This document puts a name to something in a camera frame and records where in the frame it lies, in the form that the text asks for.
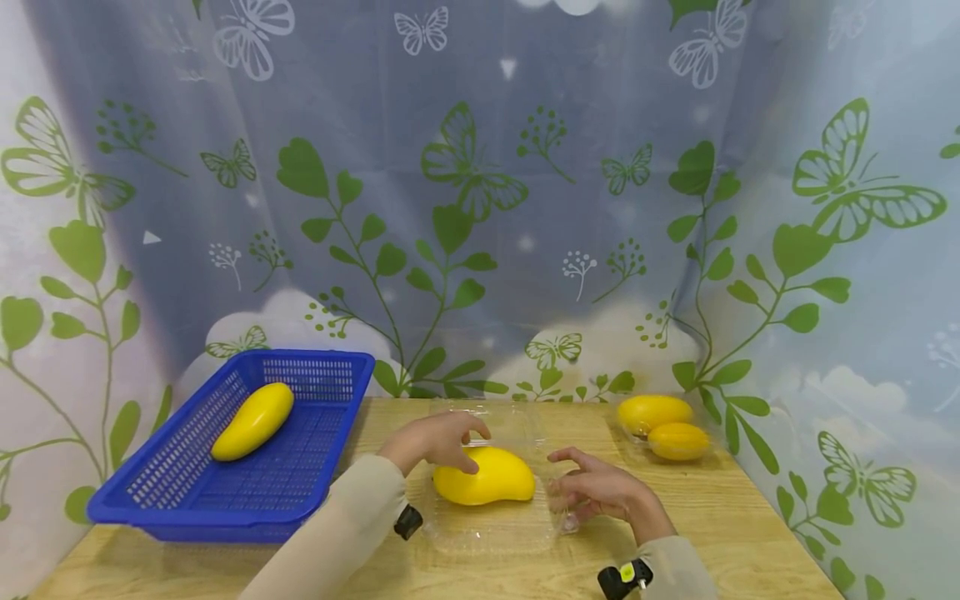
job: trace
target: wrist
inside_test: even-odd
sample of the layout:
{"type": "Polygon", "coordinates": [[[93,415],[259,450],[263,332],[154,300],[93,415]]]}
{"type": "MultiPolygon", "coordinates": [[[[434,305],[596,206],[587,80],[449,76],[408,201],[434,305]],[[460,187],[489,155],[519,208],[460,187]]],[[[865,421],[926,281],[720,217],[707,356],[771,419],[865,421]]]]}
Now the wrist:
{"type": "Polygon", "coordinates": [[[652,493],[639,493],[627,500],[627,523],[634,532],[634,541],[641,546],[648,541],[677,535],[670,516],[652,493]]]}
{"type": "Polygon", "coordinates": [[[396,465],[404,478],[423,460],[418,441],[404,435],[402,429],[390,436],[376,454],[396,465]]]}

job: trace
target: black wrist tracker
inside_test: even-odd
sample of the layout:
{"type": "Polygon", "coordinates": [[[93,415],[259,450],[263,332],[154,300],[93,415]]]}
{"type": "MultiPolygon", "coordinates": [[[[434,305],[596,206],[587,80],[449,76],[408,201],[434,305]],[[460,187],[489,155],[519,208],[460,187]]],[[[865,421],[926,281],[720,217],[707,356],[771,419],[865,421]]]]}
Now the black wrist tracker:
{"type": "Polygon", "coordinates": [[[641,559],[635,559],[620,568],[608,566],[597,574],[597,583],[607,600],[623,600],[634,589],[647,589],[654,580],[654,572],[641,559]]]}
{"type": "Polygon", "coordinates": [[[394,532],[404,541],[413,537],[420,526],[423,524],[423,516],[420,511],[415,509],[409,503],[403,507],[403,511],[394,523],[394,532]]]}

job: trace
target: yellow mango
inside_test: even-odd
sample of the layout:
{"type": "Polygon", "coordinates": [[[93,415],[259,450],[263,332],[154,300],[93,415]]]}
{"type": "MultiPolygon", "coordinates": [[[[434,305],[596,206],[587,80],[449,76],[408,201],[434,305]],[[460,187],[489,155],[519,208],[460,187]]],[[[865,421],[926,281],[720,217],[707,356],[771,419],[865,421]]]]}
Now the yellow mango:
{"type": "Polygon", "coordinates": [[[257,389],[213,443],[210,455],[224,462],[247,456],[274,436],[293,407],[294,393],[285,383],[268,383],[257,389]]]}
{"type": "Polygon", "coordinates": [[[433,487],[441,497],[463,506],[533,499],[537,484],[534,472],[523,459],[493,446],[468,447],[464,451],[480,470],[467,475],[458,468],[437,467],[433,471],[433,487]]]}
{"type": "Polygon", "coordinates": [[[691,422],[693,409],[672,396],[634,396],[620,402],[616,417],[631,434],[646,437],[661,425],[691,422]]]}
{"type": "Polygon", "coordinates": [[[668,461],[695,461],[710,448],[707,432],[689,423],[661,425],[650,432],[647,442],[654,454],[668,461]]]}

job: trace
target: fabric wall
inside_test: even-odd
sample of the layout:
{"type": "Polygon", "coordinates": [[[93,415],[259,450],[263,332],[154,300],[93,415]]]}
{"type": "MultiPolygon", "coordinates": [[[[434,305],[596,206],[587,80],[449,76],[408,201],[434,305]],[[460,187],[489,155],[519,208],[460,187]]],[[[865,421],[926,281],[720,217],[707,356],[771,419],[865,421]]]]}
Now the fabric wall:
{"type": "MultiPolygon", "coordinates": [[[[946,85],[910,52],[947,39],[946,4],[897,47],[882,28],[912,9],[880,0],[10,4],[0,598],[53,568],[152,427],[264,347],[371,352],[372,396],[686,388],[850,597],[937,597],[955,438],[944,394],[936,415],[910,398],[949,396],[956,367],[904,360],[903,336],[947,285],[919,257],[949,244],[953,115],[878,84],[946,85]],[[839,120],[869,136],[822,139],[860,97],[839,120]],[[905,198],[823,172],[860,146],[855,175],[901,175],[905,198]],[[945,437],[893,427],[906,407],[945,437]],[[883,577],[904,545],[928,561],[883,577]]],[[[940,312],[920,343],[949,364],[940,312]]]]}

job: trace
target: hand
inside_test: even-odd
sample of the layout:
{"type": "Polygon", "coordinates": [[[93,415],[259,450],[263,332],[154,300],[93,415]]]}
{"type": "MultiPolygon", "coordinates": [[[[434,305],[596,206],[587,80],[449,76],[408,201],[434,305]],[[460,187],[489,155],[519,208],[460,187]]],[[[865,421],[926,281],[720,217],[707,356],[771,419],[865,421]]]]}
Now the hand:
{"type": "Polygon", "coordinates": [[[677,535],[654,491],[622,468],[574,447],[557,450],[548,460],[573,461],[579,467],[554,482],[561,502],[572,509],[579,523],[597,515],[627,521],[634,530],[636,545],[677,535]]]}
{"type": "Polygon", "coordinates": [[[450,411],[410,421],[398,429],[377,452],[392,461],[406,477],[420,461],[454,467],[473,474],[480,467],[464,453],[470,432],[490,439],[487,424],[467,411],[450,411]]]}

